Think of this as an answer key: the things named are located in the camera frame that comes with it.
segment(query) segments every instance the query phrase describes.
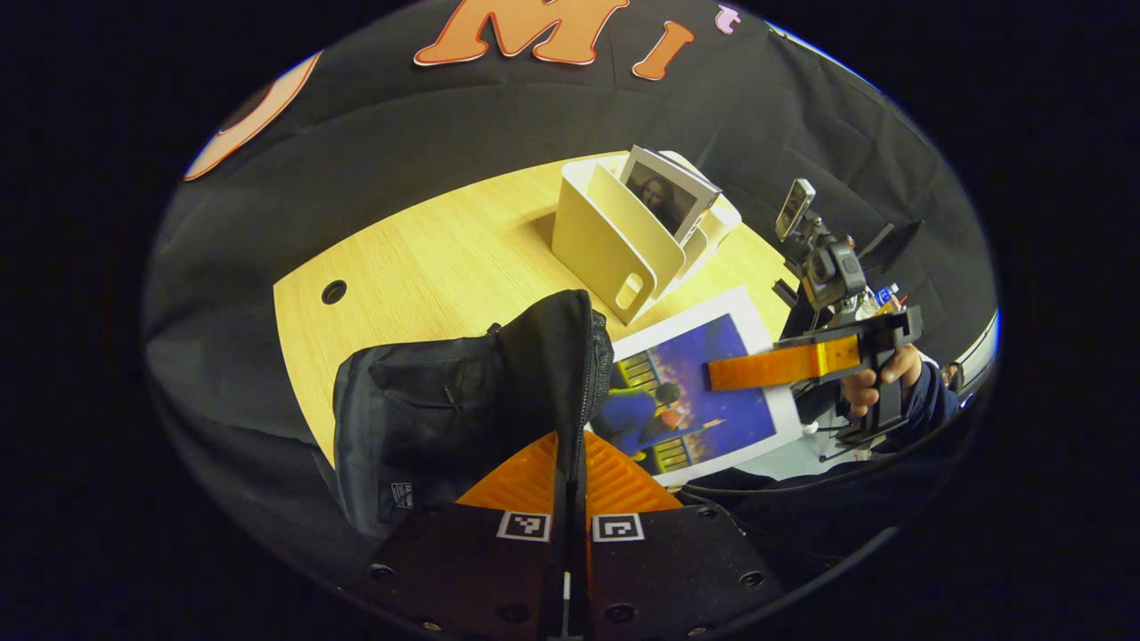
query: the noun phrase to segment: blue picture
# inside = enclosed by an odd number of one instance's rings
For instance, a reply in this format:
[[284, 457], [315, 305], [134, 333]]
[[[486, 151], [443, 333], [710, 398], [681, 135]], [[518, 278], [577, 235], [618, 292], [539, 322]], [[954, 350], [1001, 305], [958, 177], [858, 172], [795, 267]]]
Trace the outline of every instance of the blue picture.
[[708, 391], [706, 363], [747, 355], [726, 314], [622, 358], [591, 427], [654, 476], [774, 436], [762, 390]]

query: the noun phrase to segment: light wood tabletop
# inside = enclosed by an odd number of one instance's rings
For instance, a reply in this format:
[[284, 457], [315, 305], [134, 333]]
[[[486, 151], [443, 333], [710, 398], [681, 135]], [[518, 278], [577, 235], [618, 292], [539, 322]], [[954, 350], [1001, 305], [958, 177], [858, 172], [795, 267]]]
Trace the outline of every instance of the light wood tabletop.
[[[614, 154], [600, 154], [604, 157]], [[559, 161], [442, 194], [344, 238], [274, 285], [277, 332], [293, 392], [325, 457], [333, 461], [333, 387], [353, 352], [378, 344], [477, 336], [539, 299], [588, 290], [551, 252], [562, 182]], [[632, 325], [604, 303], [612, 340], [744, 285], [773, 341], [793, 291], [783, 257], [741, 225], [720, 250]], [[343, 281], [333, 305], [323, 293]]]

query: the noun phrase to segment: orange letter m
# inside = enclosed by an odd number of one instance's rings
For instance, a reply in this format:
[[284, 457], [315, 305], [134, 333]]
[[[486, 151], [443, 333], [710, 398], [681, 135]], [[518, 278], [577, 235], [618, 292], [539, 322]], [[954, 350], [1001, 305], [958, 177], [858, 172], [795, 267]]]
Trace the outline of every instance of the orange letter m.
[[588, 65], [597, 57], [594, 42], [605, 22], [627, 5], [629, 0], [463, 0], [435, 43], [421, 49], [415, 60], [430, 66], [481, 57], [490, 44], [479, 35], [490, 19], [504, 56], [516, 56], [553, 26], [554, 33], [535, 47], [535, 57]]

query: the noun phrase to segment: human hand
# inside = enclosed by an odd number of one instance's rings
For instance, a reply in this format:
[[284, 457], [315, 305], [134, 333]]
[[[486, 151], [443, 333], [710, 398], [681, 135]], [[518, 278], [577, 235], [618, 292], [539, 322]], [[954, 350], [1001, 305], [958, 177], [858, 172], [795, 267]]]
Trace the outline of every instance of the human hand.
[[[913, 344], [904, 344], [895, 351], [895, 356], [882, 367], [882, 382], [893, 383], [896, 380], [903, 382], [903, 406], [911, 399], [914, 383], [919, 382], [922, 374], [922, 358], [919, 350]], [[872, 405], [879, 403], [879, 391], [871, 386], [874, 384], [874, 370], [863, 370], [844, 378], [844, 396], [852, 404], [852, 414], [865, 416]]]

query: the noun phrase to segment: black bag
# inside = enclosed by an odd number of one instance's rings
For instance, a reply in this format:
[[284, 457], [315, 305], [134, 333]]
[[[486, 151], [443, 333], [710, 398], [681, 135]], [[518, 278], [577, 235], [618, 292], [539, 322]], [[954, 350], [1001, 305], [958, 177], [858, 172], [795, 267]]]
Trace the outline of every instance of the black bag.
[[353, 354], [333, 391], [337, 503], [357, 530], [386, 538], [413, 509], [455, 502], [552, 430], [559, 470], [573, 477], [612, 363], [605, 316], [581, 290], [483, 336]]

